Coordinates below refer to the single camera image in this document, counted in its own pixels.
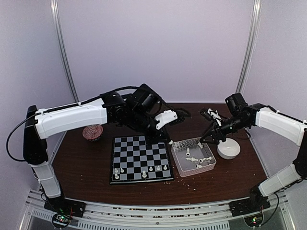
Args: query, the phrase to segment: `wooden table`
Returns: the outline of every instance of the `wooden table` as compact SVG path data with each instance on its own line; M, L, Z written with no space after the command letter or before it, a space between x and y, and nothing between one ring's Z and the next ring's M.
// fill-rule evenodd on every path
M192 118L167 129L174 141L201 136L208 122L199 114L203 107L230 113L225 104L174 104L189 110ZM210 145L217 163L211 171L181 178L175 162L175 180L169 182L110 185L110 160L113 137L135 135L126 127L104 125L103 137L88 142L82 128L67 132L53 166L66 197L121 205L180 205L228 200L248 196L249 189L266 179L261 163L244 131L232 138L241 146L233 160L222 159Z

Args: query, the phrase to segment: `black and white checkered board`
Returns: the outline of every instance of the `black and white checkered board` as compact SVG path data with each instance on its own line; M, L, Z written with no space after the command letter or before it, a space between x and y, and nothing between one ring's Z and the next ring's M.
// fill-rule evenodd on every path
M119 178L115 178L115 169ZM173 170L165 143L146 144L145 136L113 139L110 184L172 180Z

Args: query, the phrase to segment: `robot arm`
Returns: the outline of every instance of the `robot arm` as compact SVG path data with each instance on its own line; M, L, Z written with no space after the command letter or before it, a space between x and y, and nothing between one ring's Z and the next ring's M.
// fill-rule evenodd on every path
M111 91L84 102L57 108L37 110L36 106L30 106L27 113L29 119L24 129L24 159L44 189L47 199L45 208L61 213L70 213L73 209L75 216L82 216L83 212L79 210L84 210L84 203L69 203L64 197L48 161L48 137L79 127L118 123L143 133L148 141L171 142L165 125L178 123L177 120L183 121L184 116L176 109L158 115L149 114L158 101L167 105L159 95L143 84L134 93L124 96Z
M267 202L268 196L307 177L307 125L306 121L281 114L271 106L259 103L248 105L240 93L231 95L225 101L233 117L222 121L222 124L215 121L212 128L202 137L202 141L206 137L211 137L219 144L226 141L227 134L235 133L242 128L258 126L273 131L300 147L293 163L253 187L248 200L230 203L233 215L242 215L244 211L258 210Z

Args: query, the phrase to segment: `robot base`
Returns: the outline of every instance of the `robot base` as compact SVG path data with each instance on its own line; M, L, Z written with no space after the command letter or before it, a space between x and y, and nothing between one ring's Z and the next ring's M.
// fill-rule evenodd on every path
M267 209L267 208L271 207L268 200L263 201L262 205L263 205L262 209ZM246 215L246 214L249 214L249 213L260 211L259 206L252 207L250 205L250 199L249 198L244 199L244 200L232 201L232 202L229 203L229 207L230 207L231 214L232 214L233 217Z
M85 203L75 200L67 200L65 199L65 203L68 207L72 208L72 216L74 217L83 217L84 210L85 210ZM49 202L46 202L44 205L44 209L54 211L54 208L50 205ZM70 216L71 210L68 209L67 211L64 211L63 214Z

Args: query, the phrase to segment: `transparent tray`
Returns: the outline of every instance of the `transparent tray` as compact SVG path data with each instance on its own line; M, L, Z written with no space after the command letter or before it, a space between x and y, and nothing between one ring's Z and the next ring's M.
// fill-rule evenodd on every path
M209 146L202 144L203 148L200 148L197 144L200 138L193 138L174 142L172 144L172 154L177 165L179 174L181 177L191 176L205 171L212 170L216 164L216 159L213 156ZM196 159L211 157L211 160L200 163L199 161L186 160L187 148L189 148L190 158Z

